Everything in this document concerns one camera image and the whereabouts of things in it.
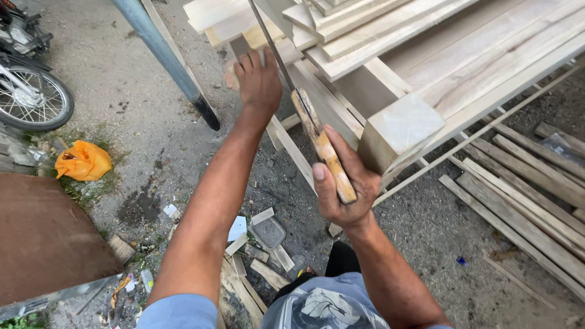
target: wooden saw handle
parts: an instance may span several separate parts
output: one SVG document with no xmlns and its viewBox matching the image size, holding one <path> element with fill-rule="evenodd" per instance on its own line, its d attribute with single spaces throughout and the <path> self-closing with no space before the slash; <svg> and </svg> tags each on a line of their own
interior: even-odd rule
<svg viewBox="0 0 585 329">
<path fill-rule="evenodd" d="M 291 95 L 292 103 L 297 110 L 298 116 L 301 118 L 302 124 L 305 126 L 305 131 L 308 132 L 313 147 L 319 156 L 319 159 L 325 163 L 329 171 L 333 174 L 337 188 L 337 194 L 343 204 L 352 204 L 357 201 L 356 191 L 353 189 L 347 174 L 343 170 L 341 162 L 335 153 L 335 149 L 327 134 L 323 129 L 323 125 L 319 121 L 315 109 L 307 96 L 307 93 L 302 88 L 297 88 Z"/>
</svg>

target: orange plastic bag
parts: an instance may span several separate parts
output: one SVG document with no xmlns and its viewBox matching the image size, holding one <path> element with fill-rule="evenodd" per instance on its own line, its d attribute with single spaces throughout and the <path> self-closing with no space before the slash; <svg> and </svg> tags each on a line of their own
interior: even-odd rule
<svg viewBox="0 0 585 329">
<path fill-rule="evenodd" d="M 67 175 L 77 180 L 99 180 L 112 169 L 108 152 L 92 143 L 77 140 L 55 162 L 57 178 Z"/>
</svg>

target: metal pole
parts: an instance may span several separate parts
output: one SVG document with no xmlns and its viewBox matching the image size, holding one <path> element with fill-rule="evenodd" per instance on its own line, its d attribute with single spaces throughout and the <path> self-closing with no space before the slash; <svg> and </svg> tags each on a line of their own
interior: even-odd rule
<svg viewBox="0 0 585 329">
<path fill-rule="evenodd" d="M 156 29 L 139 0 L 112 0 L 112 2 L 118 7 L 118 10 L 120 10 L 130 25 L 132 25 L 136 34 L 140 36 L 142 41 L 144 41 L 150 51 L 156 56 L 156 59 L 163 65 L 164 69 L 171 75 L 183 94 L 193 104 L 197 112 L 201 114 L 209 127 L 218 131 L 220 124 L 217 116 L 215 116 L 215 113 L 211 110 L 211 107 L 209 107 L 209 104 L 207 104 L 207 101 L 203 98 L 195 83 L 193 83 L 187 71 L 185 71 L 185 68 L 171 50 L 171 47 L 164 40 L 159 30 Z"/>
</svg>

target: hand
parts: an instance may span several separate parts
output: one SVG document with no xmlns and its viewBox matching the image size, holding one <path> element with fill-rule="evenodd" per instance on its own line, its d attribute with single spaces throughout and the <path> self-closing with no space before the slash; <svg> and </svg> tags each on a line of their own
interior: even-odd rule
<svg viewBox="0 0 585 329">
<path fill-rule="evenodd" d="M 266 67 L 262 66 L 260 54 L 250 50 L 240 56 L 240 62 L 233 65 L 240 81 L 240 98 L 243 112 L 252 117 L 252 122 L 263 123 L 264 127 L 278 109 L 283 85 L 278 77 L 278 64 L 269 47 L 264 48 Z"/>
<path fill-rule="evenodd" d="M 372 218 L 367 216 L 378 195 L 380 175 L 367 170 L 357 153 L 347 144 L 341 134 L 330 125 L 324 125 L 325 133 L 335 149 L 341 165 L 345 170 L 353 188 L 356 190 L 357 201 L 343 204 L 338 195 L 333 175 L 323 163 L 313 164 L 315 191 L 319 195 L 319 212 L 326 220 L 333 222 L 345 231 L 360 229 Z"/>
</svg>

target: blue sleeve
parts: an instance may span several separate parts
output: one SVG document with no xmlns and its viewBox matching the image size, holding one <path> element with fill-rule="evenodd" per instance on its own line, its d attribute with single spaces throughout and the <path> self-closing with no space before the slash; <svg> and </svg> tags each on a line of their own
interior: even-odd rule
<svg viewBox="0 0 585 329">
<path fill-rule="evenodd" d="M 218 321 L 215 304 L 198 294 L 176 294 L 147 307 L 136 329 L 214 329 Z"/>
</svg>

